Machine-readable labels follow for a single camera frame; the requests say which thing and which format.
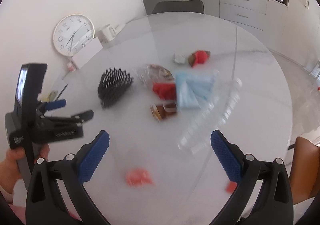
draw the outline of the clock face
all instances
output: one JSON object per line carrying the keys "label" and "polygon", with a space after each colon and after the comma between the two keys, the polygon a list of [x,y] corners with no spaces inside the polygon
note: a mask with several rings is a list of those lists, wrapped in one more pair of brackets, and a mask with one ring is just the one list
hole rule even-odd
{"label": "clock face", "polygon": [[91,20],[83,15],[70,15],[61,20],[53,32],[57,51],[72,57],[94,38]]}

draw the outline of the pink candy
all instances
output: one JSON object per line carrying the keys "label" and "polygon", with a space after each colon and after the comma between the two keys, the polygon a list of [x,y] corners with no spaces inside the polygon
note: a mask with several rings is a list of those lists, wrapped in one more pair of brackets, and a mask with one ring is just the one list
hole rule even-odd
{"label": "pink candy", "polygon": [[127,185],[132,187],[143,186],[144,184],[154,184],[146,169],[136,168],[127,172],[125,179]]}

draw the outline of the metal screw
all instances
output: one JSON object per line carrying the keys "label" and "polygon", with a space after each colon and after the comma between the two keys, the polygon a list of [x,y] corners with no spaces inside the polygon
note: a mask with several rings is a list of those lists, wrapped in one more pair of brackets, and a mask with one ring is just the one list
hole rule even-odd
{"label": "metal screw", "polygon": [[73,154],[69,154],[69,155],[66,156],[66,159],[67,159],[68,161],[71,161],[71,160],[74,159],[74,158],[75,158],[75,156],[74,156]]}
{"label": "metal screw", "polygon": [[41,157],[37,160],[37,164],[42,164],[44,162],[44,159]]}
{"label": "metal screw", "polygon": [[281,158],[277,158],[277,159],[276,159],[276,162],[277,162],[278,164],[283,164],[283,161],[282,161]]}
{"label": "metal screw", "polygon": [[253,160],[254,160],[254,156],[253,156],[253,155],[250,155],[250,154],[246,155],[245,158],[246,158],[247,160],[249,160],[249,161],[253,161]]}

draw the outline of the clock hand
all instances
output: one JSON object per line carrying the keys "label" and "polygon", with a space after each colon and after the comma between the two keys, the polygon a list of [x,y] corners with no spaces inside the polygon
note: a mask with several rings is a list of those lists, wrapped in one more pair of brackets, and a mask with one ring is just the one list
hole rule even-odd
{"label": "clock hand", "polygon": [[73,32],[73,35],[70,37],[70,39],[69,39],[69,41],[67,42],[66,46],[67,46],[67,45],[68,45],[68,43],[71,41],[71,39],[73,40],[73,38],[74,38],[74,36],[75,36],[76,32],[78,32],[82,26],[80,26],[80,27],[78,28],[78,30],[77,30],[77,31]]}
{"label": "clock hand", "polygon": [[78,30],[73,33],[73,35],[75,35],[75,33],[78,32],[82,26],[80,26],[80,27],[78,28]]}
{"label": "clock hand", "polygon": [[70,53],[71,53],[71,49],[72,49],[72,42],[73,42],[73,38],[75,37],[75,34],[73,34],[72,36],[72,40],[71,40],[71,45],[70,45]]}
{"label": "clock hand", "polygon": [[70,37],[69,41],[67,42],[66,46],[68,45],[68,43],[71,41],[71,39],[75,36],[75,33],[73,33],[73,35]]}

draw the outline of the human hand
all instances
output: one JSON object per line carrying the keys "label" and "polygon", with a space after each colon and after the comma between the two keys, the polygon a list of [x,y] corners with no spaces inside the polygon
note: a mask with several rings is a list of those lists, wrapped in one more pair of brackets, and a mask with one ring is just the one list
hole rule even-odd
{"label": "human hand", "polygon": [[[48,144],[44,144],[40,150],[39,157],[47,159],[49,151]],[[0,162],[0,185],[7,193],[13,193],[16,182],[22,178],[17,160],[25,156],[26,153],[23,148],[8,149],[4,161]]]}

